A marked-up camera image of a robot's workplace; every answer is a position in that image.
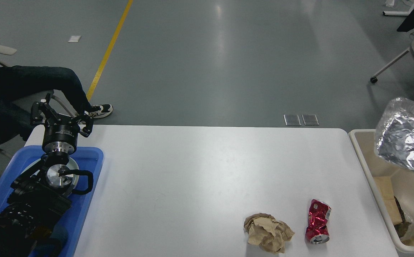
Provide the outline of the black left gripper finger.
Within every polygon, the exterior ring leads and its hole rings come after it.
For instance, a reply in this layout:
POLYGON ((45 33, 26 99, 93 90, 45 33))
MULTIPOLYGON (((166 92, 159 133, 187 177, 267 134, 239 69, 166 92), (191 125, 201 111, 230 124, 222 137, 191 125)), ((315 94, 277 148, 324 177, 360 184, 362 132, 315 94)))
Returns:
POLYGON ((87 138, 91 135, 94 121, 86 111, 86 104, 82 104, 80 112, 74 117, 74 131, 87 138))
POLYGON ((61 124, 60 115, 50 106, 50 99, 35 101, 31 107, 30 124, 32 126, 55 126, 61 124))

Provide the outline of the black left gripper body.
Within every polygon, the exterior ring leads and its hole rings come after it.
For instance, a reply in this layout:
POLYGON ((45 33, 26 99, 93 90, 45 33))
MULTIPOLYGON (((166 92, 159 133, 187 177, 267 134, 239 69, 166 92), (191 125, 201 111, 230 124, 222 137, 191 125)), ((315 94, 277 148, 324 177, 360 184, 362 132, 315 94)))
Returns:
POLYGON ((65 152, 69 155, 77 150, 80 118, 59 114, 57 118, 47 118, 42 149, 45 153, 65 152))

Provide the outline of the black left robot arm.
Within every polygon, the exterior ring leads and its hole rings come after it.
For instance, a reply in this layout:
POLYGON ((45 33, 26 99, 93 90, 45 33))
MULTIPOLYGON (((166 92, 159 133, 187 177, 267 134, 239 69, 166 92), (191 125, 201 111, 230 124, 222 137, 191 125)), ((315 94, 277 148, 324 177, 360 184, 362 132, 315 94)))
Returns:
POLYGON ((47 96, 32 105, 30 123, 45 127, 44 154, 11 183, 8 206, 0 213, 0 257, 27 257, 37 247, 48 247, 48 256, 58 257, 65 241, 52 233, 72 206, 69 196, 94 188, 91 171, 68 167, 78 135, 91 134, 92 117, 59 114, 49 103, 47 96))

